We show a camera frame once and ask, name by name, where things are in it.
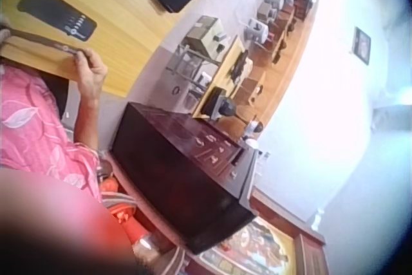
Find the hand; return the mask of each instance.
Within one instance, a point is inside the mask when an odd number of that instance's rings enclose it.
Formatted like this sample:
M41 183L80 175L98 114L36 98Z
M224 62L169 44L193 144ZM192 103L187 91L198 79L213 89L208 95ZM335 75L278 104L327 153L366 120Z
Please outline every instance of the hand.
M10 27L10 23L8 22L8 19L0 14L0 27ZM10 36L10 30L9 29L2 29L0 30L0 45L2 45L3 41L5 41L7 38Z
M108 74L108 67L91 48L87 48L83 52L77 52L75 64L79 74L77 86L79 87L81 99L90 103L98 102L104 79Z

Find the metal tool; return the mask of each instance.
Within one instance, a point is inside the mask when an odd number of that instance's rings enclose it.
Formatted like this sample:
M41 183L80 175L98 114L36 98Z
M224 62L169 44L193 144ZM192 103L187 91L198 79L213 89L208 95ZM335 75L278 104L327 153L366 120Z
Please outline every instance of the metal tool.
M29 32L22 32L21 30L16 30L10 27L4 27L4 28L9 29L11 37L19 37L24 40L39 43L39 44L48 46L50 48L55 48L56 50L66 52L72 55L76 55L78 51L81 51L81 49L79 48L75 48L74 46L70 46L65 43L60 43L59 41L54 41L54 40L42 37L41 35L35 35L34 33L29 33Z

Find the wall picture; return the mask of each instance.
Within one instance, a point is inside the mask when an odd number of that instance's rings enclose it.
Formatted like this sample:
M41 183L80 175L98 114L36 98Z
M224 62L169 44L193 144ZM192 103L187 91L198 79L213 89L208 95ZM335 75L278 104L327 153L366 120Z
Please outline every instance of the wall picture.
M222 275L295 275L294 241L261 218L200 254Z
M369 64L371 37L357 27L355 27L355 37L353 38L353 52L361 61Z

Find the wooden desk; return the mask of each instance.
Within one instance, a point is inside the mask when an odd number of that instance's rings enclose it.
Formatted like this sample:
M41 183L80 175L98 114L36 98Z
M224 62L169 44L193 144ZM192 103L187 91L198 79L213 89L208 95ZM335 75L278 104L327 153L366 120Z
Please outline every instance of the wooden desk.
M230 47L229 51L227 52L225 58L223 59L222 63L220 64L219 68L216 70L215 74L213 75L212 82L209 84L209 87L206 89L205 93L199 100L198 104L196 105L193 111L193 117L198 118L208 118L206 115L202 115L200 113L201 107L205 104L208 96L210 95L211 91L215 87L220 87L226 90L226 94L230 95L233 98L236 92L239 90L241 86L241 82L238 85L235 85L230 78L230 71L233 69L233 66L238 59L239 55L245 51L245 47L241 42L239 37L236 37Z
M64 0L97 23L85 43L19 12L20 0L1 0L1 11L15 29L36 33L79 48L92 47L109 67L104 91L125 97L146 62L180 19L159 8L152 0ZM0 55L21 64L77 80L72 56L67 53L12 37Z

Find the pink floral shirt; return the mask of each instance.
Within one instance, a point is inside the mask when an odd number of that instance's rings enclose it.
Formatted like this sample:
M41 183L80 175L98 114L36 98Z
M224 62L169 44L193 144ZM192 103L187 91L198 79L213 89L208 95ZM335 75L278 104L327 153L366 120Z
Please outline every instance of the pink floral shirt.
M98 156L68 140L54 96L41 78L0 65L0 102L2 166L50 175L100 201Z

